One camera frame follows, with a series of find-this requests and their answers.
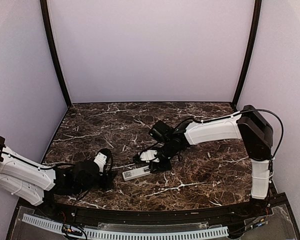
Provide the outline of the white remote control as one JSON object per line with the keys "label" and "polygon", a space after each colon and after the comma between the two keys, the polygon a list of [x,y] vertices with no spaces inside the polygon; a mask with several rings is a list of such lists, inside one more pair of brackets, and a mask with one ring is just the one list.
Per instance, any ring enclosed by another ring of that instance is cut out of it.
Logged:
{"label": "white remote control", "polygon": [[137,178],[148,176],[150,174],[151,174],[150,168],[148,166],[144,166],[133,170],[124,171],[122,173],[122,176],[125,181],[130,181]]}

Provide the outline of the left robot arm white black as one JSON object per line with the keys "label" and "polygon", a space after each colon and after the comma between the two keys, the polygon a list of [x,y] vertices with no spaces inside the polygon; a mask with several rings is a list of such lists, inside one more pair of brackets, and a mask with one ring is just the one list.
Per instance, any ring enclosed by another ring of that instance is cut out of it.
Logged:
{"label": "left robot arm white black", "polygon": [[50,218],[61,213],[60,206],[50,199],[54,195],[74,195],[81,200],[92,188],[112,188],[117,174],[108,148],[99,150],[94,159],[45,166],[17,154],[0,136],[0,187],[33,206],[41,205]]}

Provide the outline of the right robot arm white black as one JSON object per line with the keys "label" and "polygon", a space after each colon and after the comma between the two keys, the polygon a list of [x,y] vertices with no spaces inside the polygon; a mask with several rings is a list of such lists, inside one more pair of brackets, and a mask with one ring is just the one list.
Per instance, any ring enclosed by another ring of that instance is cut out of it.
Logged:
{"label": "right robot arm white black", "polygon": [[270,123],[259,109],[246,105],[243,110],[226,116],[195,120],[188,118],[175,127],[158,121],[149,131],[161,147],[156,147],[149,160],[151,173],[171,170],[171,159],[185,149],[208,142],[241,140],[252,164],[252,201],[245,205],[245,213],[256,217],[265,208],[273,158],[273,134]]}

